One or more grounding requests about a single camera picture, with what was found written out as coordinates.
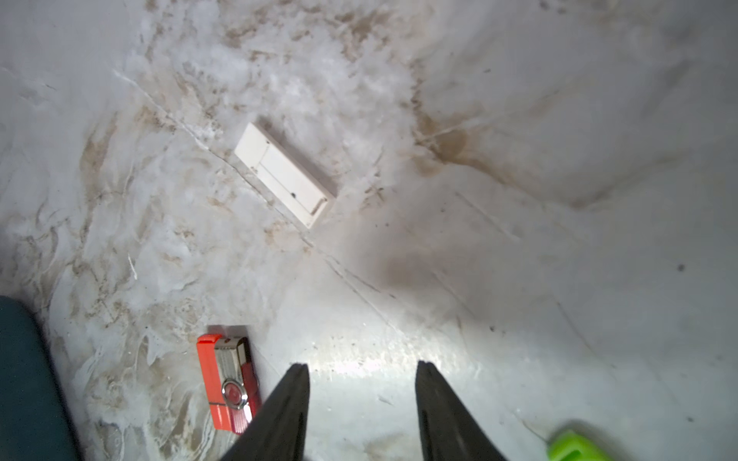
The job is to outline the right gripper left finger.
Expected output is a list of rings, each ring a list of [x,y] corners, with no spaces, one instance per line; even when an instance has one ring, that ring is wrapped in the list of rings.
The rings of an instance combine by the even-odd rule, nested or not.
[[[250,426],[221,459],[303,460],[309,391],[308,365],[292,364]]]

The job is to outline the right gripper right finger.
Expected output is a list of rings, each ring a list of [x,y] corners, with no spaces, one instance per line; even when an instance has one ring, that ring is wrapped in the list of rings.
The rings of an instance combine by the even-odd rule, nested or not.
[[[505,461],[434,363],[418,362],[415,393],[424,460]]]

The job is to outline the red swivel usb drive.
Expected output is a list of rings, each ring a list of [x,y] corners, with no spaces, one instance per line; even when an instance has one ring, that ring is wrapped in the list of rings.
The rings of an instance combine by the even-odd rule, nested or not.
[[[196,349],[214,428],[242,434],[263,406],[248,338],[208,333]]]

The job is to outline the green usb flash drive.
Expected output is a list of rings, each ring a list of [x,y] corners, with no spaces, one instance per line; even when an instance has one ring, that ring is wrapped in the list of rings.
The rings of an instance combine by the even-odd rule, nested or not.
[[[555,438],[547,449],[549,461],[611,461],[612,458],[596,443],[573,430]]]

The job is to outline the white usb flash drive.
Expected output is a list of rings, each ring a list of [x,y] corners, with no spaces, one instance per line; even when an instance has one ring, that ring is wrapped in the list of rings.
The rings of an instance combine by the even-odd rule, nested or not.
[[[334,195],[305,166],[255,123],[246,126],[234,153],[307,229],[334,201]]]

